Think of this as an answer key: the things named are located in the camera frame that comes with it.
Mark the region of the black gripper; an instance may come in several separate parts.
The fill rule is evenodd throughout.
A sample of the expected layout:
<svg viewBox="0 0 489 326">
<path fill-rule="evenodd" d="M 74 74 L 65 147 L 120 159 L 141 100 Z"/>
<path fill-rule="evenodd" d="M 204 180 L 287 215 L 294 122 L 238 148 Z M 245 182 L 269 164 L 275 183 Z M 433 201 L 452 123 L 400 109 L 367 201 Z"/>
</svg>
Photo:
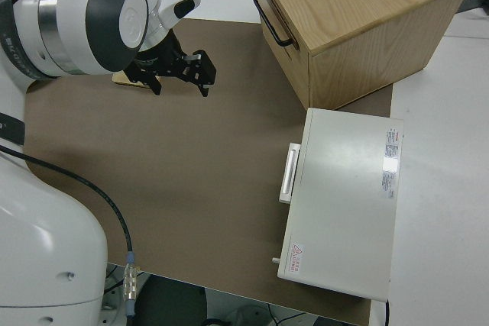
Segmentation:
<svg viewBox="0 0 489 326">
<path fill-rule="evenodd" d="M 162 85 L 157 76 L 172 76 L 195 84 L 203 97 L 215 83 L 216 68 L 204 50 L 192 55 L 183 52 L 174 32 L 156 46 L 140 50 L 128 66 L 128 79 L 142 82 L 155 95 L 161 94 Z"/>
</svg>

